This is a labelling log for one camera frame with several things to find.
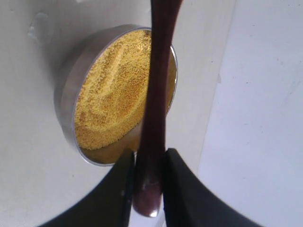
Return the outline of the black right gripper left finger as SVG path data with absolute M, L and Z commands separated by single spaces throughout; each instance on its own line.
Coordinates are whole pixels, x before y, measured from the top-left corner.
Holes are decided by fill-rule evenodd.
M 82 200 L 43 227 L 127 227 L 134 185 L 134 152 L 127 148 Z

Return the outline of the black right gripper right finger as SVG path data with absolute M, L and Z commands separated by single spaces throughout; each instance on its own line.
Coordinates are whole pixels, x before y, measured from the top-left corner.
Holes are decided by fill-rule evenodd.
M 205 187 L 174 148 L 165 153 L 163 200 L 169 227 L 258 226 Z

